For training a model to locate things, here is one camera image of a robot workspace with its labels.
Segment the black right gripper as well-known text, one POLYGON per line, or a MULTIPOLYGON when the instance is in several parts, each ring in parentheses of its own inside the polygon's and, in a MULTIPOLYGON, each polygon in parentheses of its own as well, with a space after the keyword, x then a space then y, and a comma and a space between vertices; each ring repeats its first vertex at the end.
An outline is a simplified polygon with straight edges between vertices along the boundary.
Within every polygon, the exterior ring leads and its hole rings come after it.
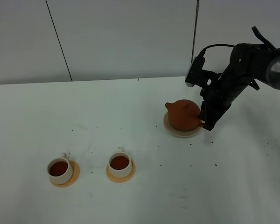
POLYGON ((229 63, 218 80, 208 89, 202 89, 203 97, 199 118, 203 128, 212 130, 230 108, 233 100, 252 82, 250 63, 229 63))

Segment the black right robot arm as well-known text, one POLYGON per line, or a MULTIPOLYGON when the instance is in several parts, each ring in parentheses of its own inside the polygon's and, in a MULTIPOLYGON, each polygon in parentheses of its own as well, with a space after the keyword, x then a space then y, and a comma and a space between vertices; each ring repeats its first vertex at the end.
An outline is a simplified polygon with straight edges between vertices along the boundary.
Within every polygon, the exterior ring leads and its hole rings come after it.
POLYGON ((259 90, 256 81, 280 90, 280 49, 274 47, 257 29, 252 27, 254 35, 261 44, 240 43, 234 45, 227 68, 220 74, 203 70, 204 54, 201 50, 194 59, 204 82, 201 90, 203 103, 200 119, 204 129, 210 131, 227 112, 235 98, 247 87, 259 90))

